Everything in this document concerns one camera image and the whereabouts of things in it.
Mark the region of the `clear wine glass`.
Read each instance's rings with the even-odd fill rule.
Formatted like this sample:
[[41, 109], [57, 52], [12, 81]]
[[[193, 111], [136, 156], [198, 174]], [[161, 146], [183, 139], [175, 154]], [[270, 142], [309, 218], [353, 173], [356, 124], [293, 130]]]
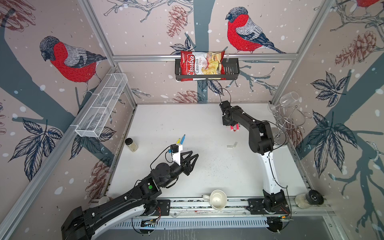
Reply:
[[289, 92], [285, 95], [283, 95], [280, 99], [279, 102], [274, 105], [274, 104], [268, 104], [268, 110], [271, 113], [277, 112], [280, 108], [283, 107], [289, 107], [294, 105], [298, 100], [300, 96], [296, 92]]

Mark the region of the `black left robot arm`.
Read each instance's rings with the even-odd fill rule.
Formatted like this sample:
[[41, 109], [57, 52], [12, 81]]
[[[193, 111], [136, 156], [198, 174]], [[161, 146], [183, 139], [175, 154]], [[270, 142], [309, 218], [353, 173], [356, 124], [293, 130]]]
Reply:
[[158, 164], [123, 195], [87, 210], [75, 208], [61, 227], [62, 239], [95, 240], [119, 223], [151, 215], [158, 205], [157, 197], [162, 194], [161, 189], [175, 184], [181, 174], [190, 175], [198, 157], [192, 151], [181, 153], [180, 164]]

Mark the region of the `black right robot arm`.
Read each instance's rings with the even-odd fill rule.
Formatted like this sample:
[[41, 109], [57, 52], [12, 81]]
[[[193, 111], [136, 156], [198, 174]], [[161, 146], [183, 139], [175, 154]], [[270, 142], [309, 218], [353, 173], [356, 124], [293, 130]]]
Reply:
[[253, 153], [259, 155], [263, 173], [263, 205], [269, 214], [283, 211], [285, 214], [291, 212], [284, 189], [279, 183], [273, 161], [274, 137], [272, 128], [268, 121], [260, 121], [248, 115], [239, 106], [231, 106], [229, 101], [220, 103], [223, 114], [223, 125], [234, 127], [240, 124], [249, 132], [249, 147]]

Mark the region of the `small glass spice jar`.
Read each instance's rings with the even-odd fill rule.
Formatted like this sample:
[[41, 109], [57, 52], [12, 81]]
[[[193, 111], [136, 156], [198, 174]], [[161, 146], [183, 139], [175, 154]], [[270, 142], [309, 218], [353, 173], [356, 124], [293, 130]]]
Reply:
[[136, 152], [138, 145], [134, 142], [132, 138], [125, 139], [125, 145], [129, 148], [131, 152]]

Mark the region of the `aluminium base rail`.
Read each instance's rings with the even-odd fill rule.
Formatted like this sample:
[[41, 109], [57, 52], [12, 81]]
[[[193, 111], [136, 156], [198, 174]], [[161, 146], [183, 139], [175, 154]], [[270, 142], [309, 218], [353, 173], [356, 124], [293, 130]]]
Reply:
[[202, 199], [160, 199], [155, 213], [145, 216], [143, 207], [110, 220], [95, 231], [98, 237], [108, 230], [134, 230], [139, 234], [150, 234], [160, 230], [219, 229], [219, 228], [268, 228], [280, 232], [290, 221], [299, 217], [321, 217], [326, 219], [335, 213], [327, 204], [299, 208], [293, 199], [274, 214], [268, 214], [261, 199], [229, 198], [226, 207], [214, 210]]

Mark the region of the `white mesh wall shelf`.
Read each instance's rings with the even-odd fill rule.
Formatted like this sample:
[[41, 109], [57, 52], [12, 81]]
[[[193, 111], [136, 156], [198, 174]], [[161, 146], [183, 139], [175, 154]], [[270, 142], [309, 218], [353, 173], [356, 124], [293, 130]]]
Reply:
[[128, 79], [125, 74], [113, 73], [109, 76], [75, 129], [80, 137], [100, 137], [127, 82]]

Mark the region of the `red cassava chips bag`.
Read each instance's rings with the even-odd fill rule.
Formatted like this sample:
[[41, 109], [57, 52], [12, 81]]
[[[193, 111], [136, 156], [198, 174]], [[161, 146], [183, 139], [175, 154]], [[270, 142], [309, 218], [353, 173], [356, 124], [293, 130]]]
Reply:
[[181, 51], [181, 76], [224, 75], [222, 52]]

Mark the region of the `white ceramic cup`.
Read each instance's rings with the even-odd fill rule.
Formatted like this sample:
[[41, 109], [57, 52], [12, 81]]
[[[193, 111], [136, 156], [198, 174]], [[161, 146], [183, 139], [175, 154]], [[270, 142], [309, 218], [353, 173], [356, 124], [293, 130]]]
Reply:
[[222, 190], [214, 190], [210, 195], [202, 195], [202, 198], [216, 211], [223, 210], [228, 203], [228, 197]]

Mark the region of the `chrome glass holder stand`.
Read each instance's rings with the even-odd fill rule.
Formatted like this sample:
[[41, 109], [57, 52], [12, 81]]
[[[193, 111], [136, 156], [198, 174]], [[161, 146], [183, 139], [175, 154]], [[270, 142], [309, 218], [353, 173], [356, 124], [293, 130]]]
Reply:
[[275, 144], [281, 146], [292, 142], [294, 147], [299, 147], [305, 133], [304, 124], [312, 118], [312, 114], [299, 110], [298, 106], [268, 104], [268, 110], [276, 120], [272, 127]]

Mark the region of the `glass jar near rail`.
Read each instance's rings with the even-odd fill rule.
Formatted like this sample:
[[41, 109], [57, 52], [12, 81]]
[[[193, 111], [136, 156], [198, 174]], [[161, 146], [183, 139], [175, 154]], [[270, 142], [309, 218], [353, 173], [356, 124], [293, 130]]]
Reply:
[[111, 200], [111, 198], [108, 196], [103, 196], [100, 199], [93, 199], [90, 202], [90, 207], [93, 208], [93, 207], [103, 205], [103, 204], [109, 202], [110, 200]]

